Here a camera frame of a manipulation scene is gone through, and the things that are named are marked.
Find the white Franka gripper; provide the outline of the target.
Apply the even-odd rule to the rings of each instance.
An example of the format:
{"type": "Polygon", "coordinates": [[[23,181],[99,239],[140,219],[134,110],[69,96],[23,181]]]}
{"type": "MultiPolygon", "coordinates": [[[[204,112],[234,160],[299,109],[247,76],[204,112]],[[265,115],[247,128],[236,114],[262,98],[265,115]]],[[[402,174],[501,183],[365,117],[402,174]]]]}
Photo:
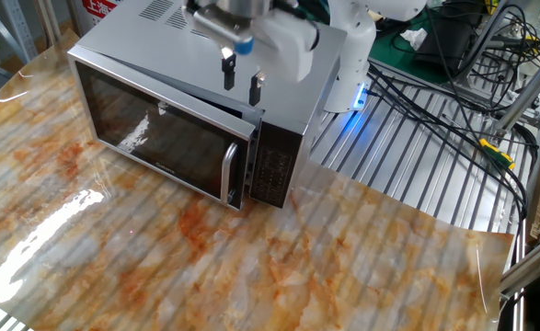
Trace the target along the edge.
{"type": "MultiPolygon", "coordinates": [[[[253,49],[251,56],[266,74],[300,82],[311,71],[313,51],[319,29],[311,21],[300,19],[280,9],[271,10],[252,21],[253,49]]],[[[221,49],[224,89],[235,86],[236,55],[227,47],[221,49]]],[[[266,75],[259,71],[250,79],[248,104],[255,107],[261,99],[266,75]]]]}

